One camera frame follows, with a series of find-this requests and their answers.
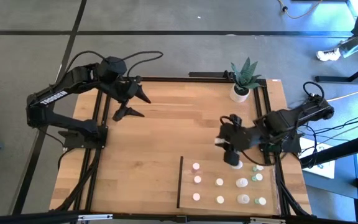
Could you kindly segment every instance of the wooden board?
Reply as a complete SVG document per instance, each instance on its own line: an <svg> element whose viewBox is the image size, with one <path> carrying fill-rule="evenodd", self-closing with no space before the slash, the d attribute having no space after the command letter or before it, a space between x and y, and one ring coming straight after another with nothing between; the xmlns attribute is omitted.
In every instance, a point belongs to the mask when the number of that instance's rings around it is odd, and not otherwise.
<svg viewBox="0 0 358 224"><path fill-rule="evenodd" d="M183 168L181 175L180 190L180 207L181 208L197 208L218 210L239 213L258 213L264 215L279 215L278 193L275 183L275 169L273 166L265 167L264 170L254 172L252 170L253 163L242 160L241 169L233 169L231 166L221 161L204 161L195 159L183 160ZM200 169L193 173L192 165L197 162ZM262 174L263 180L252 181L252 176ZM194 177L201 177L201 183L194 183ZM215 180L221 178L222 186L215 185ZM246 178L248 185L239 188L236 186L236 180ZM201 196L199 201L193 200L193 194L198 193ZM246 194L250 198L248 204L240 204L237 202L237 196ZM217 196L224 198L224 203L218 204L215 199ZM257 205L254 200L264 197L267 201L266 205Z"/></svg>
<svg viewBox="0 0 358 224"><path fill-rule="evenodd" d="M267 85L272 109L284 108L281 82L267 80ZM185 156L223 162L223 150L213 145L219 132L219 117L236 113L242 117L244 126L252 126L252 120L257 118L253 93L246 102L234 103L229 99L232 85L228 83L143 82L143 86L152 104L137 99L129 104L146 118L125 117L115 123L111 117L118 104L111 102L108 143L101 155L92 211L236 214L177 209L179 161L180 156ZM74 118L92 117L96 94L97 91L92 90L78 96ZM83 149L78 149L62 159L50 208L58 207L73 190L80 176L83 153ZM256 147L247 153L253 159L263 161ZM283 161L283 172L290 192L306 211L310 211L297 158L287 156ZM83 193L82 208L86 191L87 188Z"/></svg>

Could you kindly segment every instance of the wooden table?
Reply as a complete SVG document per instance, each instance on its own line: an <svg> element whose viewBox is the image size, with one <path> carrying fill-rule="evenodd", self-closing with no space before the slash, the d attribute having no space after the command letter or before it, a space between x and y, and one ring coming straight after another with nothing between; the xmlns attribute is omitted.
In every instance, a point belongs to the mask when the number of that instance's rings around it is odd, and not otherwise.
<svg viewBox="0 0 358 224"><path fill-rule="evenodd" d="M214 147L219 117L235 113L243 119L243 126L252 126L252 120L257 118L253 93L246 102L234 103L229 98L231 83L142 84L152 104L135 98L129 104L145 114L145 118L127 116L116 123L111 117L119 105L111 101L108 140L101 154L91 210L161 215L238 214L177 208L179 162L180 156L223 162L223 149ZM272 110L285 108L281 81L267 80L267 88ZM78 97L74 118L92 117L96 94L97 90L92 90ZM50 208L59 206L77 184L84 151L74 150L62 159ZM247 154L263 161L257 147L249 149ZM282 166L289 191L303 209L311 213L298 159L292 154L287 155ZM81 208L85 206L87 191L85 187Z"/></svg>

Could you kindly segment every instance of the floor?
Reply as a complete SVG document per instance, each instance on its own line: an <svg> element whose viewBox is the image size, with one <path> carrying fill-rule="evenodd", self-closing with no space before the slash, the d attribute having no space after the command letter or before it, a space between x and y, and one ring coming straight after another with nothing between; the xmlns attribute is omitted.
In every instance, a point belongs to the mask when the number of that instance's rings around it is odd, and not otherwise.
<svg viewBox="0 0 358 224"><path fill-rule="evenodd" d="M11 212L19 180L32 147L35 130L26 125L25 99L53 83L62 63L81 0L0 0L0 30L30 30L23 35L0 33L0 215ZM312 2L285 1L290 13L301 14ZM255 35L78 35L71 56L82 50L125 57L140 50L160 50L161 59L142 64L133 74L186 77L188 72L229 70L247 57L258 61L256 72L263 78L281 79L289 107L305 98L302 84L316 75L349 76L358 71L358 53L337 62L320 62L317 50L334 47L354 25L344 2L323 2L310 15L290 19L280 12L278 1L223 0L92 0L86 3L79 30L248 30ZM257 31L284 31L263 36ZM324 36L312 37L322 32ZM128 65L142 57L128 61ZM75 65L98 62L92 55L81 56ZM358 90L358 85L322 84L326 98ZM71 116L75 96L58 101L55 111ZM358 95L332 102L336 114L315 128L336 126L358 116ZM57 135L56 128L49 128ZM327 133L333 136L339 131ZM341 139L358 137L358 129ZM332 145L342 143L331 140ZM45 212L57 174L61 147L47 138L25 203L24 213ZM355 220L349 198L308 187L313 213L321 218Z"/></svg>

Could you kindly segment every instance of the green plant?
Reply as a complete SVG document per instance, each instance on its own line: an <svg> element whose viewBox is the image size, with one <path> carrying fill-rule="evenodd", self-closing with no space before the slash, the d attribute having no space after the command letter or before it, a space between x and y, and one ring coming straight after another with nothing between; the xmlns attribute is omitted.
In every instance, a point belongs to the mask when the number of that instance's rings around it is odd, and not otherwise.
<svg viewBox="0 0 358 224"><path fill-rule="evenodd" d="M234 82L239 91L246 91L247 89L251 90L260 86L259 83L256 82L256 79L261 75L254 75L257 64L258 62L250 64L250 59L248 57L242 66L241 72L239 72L236 66L231 63L231 68L233 69L235 76Z"/></svg>

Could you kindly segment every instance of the potted plant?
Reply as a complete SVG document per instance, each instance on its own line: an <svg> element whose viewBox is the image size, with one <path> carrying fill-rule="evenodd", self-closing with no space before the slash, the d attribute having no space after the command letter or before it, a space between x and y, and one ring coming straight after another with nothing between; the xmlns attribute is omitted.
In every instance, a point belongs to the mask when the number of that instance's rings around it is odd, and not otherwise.
<svg viewBox="0 0 358 224"><path fill-rule="evenodd" d="M259 83L256 82L256 79L261 75L254 75L255 68L258 62L250 64L249 57L242 66L241 72L239 72L236 66L231 63L231 68L234 72L233 88L230 92L230 98L238 103L244 102L249 95L249 90L259 87Z"/></svg>

